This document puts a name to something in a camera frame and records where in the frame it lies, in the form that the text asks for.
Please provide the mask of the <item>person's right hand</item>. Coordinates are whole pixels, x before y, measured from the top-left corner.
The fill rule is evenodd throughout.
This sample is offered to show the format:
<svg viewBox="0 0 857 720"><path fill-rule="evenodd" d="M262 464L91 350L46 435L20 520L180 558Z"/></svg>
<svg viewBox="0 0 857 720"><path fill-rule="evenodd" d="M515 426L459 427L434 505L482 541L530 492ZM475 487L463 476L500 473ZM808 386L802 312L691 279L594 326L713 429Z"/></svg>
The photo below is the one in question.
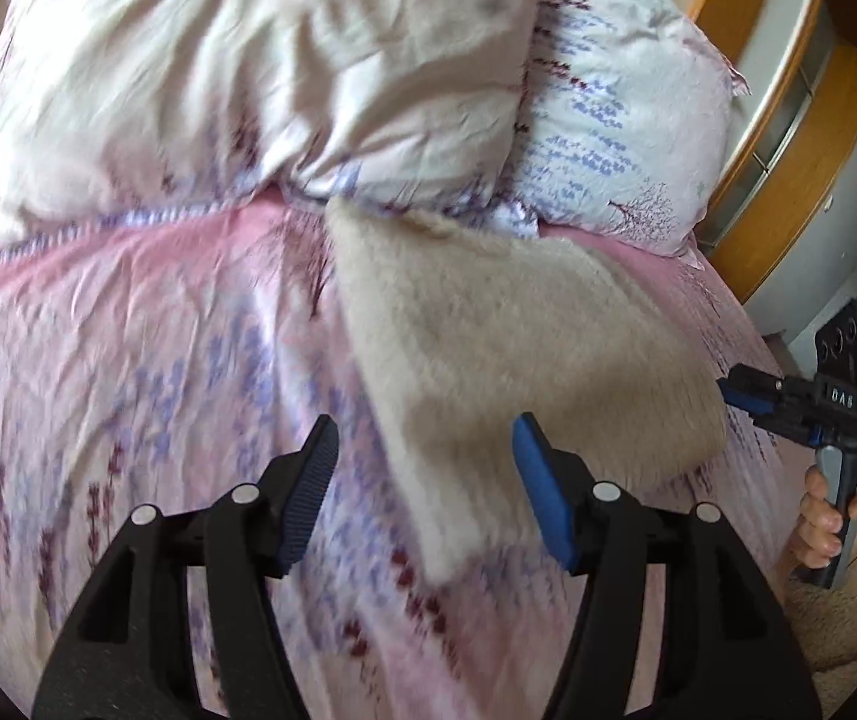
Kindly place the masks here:
<svg viewBox="0 0 857 720"><path fill-rule="evenodd" d="M831 564L834 557L842 553L844 543L840 530L844 516L827 502L827 479L815 467L810 466L804 475L804 494L799 501L796 527L788 541L788 553L798 566L821 569ZM855 541L850 559L857 556L857 495L850 504L850 527L856 528Z"/></svg>

